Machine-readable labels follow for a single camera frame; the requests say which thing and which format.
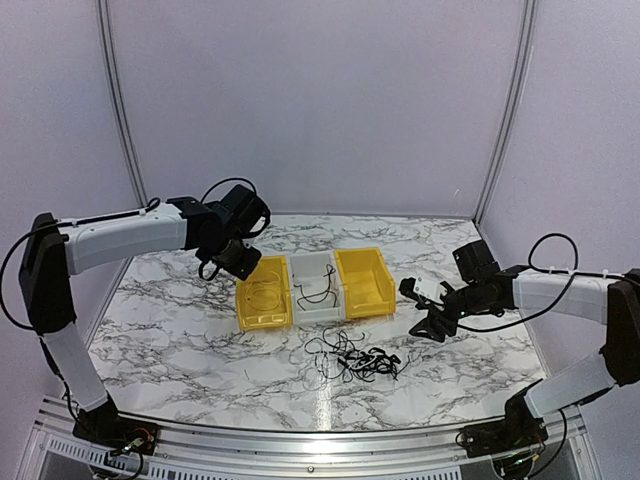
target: white wall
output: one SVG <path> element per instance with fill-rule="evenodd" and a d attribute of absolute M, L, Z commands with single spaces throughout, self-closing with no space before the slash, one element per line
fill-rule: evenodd
<path fill-rule="evenodd" d="M 640 4 L 540 4 L 531 70 L 488 216 L 482 225 L 503 266 L 526 262 L 549 231 L 575 238 L 581 268 L 640 266 Z M 550 248 L 540 263 L 570 256 Z M 553 371 L 599 348 L 604 328 L 546 316 L 531 323 Z M 585 407 L 606 479 L 640 471 L 639 386 Z"/>
<path fill-rule="evenodd" d="M 109 104 L 93 2 L 2 2 L 0 6 L 0 254 L 40 212 L 83 216 L 132 208 Z M 81 330 L 115 265 L 73 282 Z M 26 321 L 17 262 L 5 296 Z M 0 472 L 14 478 L 45 393 L 59 391 L 35 334 L 0 314 Z"/>
<path fill-rule="evenodd" d="M 241 174 L 275 211 L 471 216 L 522 4 L 112 2 L 149 191 Z"/>

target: storage bin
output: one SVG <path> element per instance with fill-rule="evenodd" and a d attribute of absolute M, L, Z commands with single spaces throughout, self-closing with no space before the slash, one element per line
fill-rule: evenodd
<path fill-rule="evenodd" d="M 262 257 L 249 278 L 238 282 L 236 309 L 242 330 L 286 327 L 293 323 L 285 257 Z"/>
<path fill-rule="evenodd" d="M 317 324 L 344 320 L 345 301 L 333 252 L 290 255 L 293 323 Z"/>
<path fill-rule="evenodd" d="M 378 248 L 335 250 L 347 318 L 396 311 L 395 283 Z"/>

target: yellow tray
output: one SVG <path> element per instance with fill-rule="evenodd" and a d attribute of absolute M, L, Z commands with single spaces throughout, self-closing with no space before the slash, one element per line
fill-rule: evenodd
<path fill-rule="evenodd" d="M 347 318 L 396 311 L 396 287 L 378 248 L 335 250 Z"/>
<path fill-rule="evenodd" d="M 285 257 L 262 257 L 249 278 L 238 282 L 236 309 L 242 330 L 293 324 Z"/>

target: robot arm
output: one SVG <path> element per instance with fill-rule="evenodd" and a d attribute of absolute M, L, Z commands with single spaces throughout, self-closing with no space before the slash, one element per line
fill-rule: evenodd
<path fill-rule="evenodd" d="M 615 386 L 640 381 L 640 270 L 615 279 L 574 276 L 560 297 L 570 275 L 540 273 L 525 266 L 501 271 L 483 241 L 456 250 L 454 257 L 468 283 L 459 290 L 421 278 L 402 281 L 401 293 L 428 312 L 411 329 L 412 335 L 443 342 L 458 328 L 482 332 L 458 321 L 477 314 L 500 316 L 508 309 L 561 313 L 607 327 L 606 343 L 599 351 L 514 395 L 506 402 L 504 419 L 462 429 L 461 445 L 470 457 L 546 440 L 543 416 L 594 401 Z"/>
<path fill-rule="evenodd" d="M 269 221 L 265 203 L 242 185 L 207 204 L 180 197 L 104 217 L 56 221 L 47 213 L 36 218 L 20 267 L 20 286 L 50 367 L 82 408 L 76 436 L 110 445 L 109 439 L 127 438 L 136 428 L 154 432 L 155 426 L 118 415 L 78 334 L 69 277 L 143 253 L 197 249 L 201 278 L 205 266 L 213 263 L 214 274 L 206 280 L 220 269 L 244 280 L 261 257 L 251 242 Z M 153 445 L 147 447 L 152 451 Z"/>

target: marble table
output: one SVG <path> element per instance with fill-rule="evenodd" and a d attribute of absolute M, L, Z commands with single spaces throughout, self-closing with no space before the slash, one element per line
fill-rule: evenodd
<path fill-rule="evenodd" d="M 478 239 L 469 221 L 278 215 L 257 240 L 264 255 L 378 246 L 396 285 L 421 275 L 462 286 L 451 252 Z M 242 333 L 235 282 L 197 276 L 192 252 L 133 260 L 90 354 L 125 411 L 220 426 L 297 431 L 396 429 L 500 415 L 513 393 L 544 376 L 524 326 L 460 331 L 439 344 L 411 337 L 423 317 L 398 294 L 392 318 L 342 323 L 363 346 L 408 362 L 397 380 L 323 381 L 304 344 L 326 325 Z M 470 317 L 488 327 L 515 314 Z"/>

